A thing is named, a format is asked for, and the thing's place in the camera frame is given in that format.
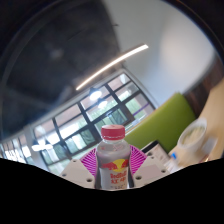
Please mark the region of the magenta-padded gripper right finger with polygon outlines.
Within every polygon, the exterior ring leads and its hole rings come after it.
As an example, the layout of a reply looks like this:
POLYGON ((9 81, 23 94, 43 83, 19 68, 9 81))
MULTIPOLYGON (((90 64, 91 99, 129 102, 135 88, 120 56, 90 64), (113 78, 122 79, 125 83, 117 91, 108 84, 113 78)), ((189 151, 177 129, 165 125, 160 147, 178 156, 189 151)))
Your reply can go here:
POLYGON ((169 174, 166 167, 154 156, 147 156, 134 146, 130 146, 129 187, 140 188, 169 174))

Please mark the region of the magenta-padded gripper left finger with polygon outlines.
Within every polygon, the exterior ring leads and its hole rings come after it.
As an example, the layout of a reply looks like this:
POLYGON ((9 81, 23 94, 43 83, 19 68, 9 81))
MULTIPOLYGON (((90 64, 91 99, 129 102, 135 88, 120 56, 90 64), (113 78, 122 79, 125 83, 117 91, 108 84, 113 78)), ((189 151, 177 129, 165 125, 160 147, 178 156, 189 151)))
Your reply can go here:
POLYGON ((84 188, 95 188, 97 175, 96 149, 92 149, 80 159, 72 159, 60 177, 84 188))

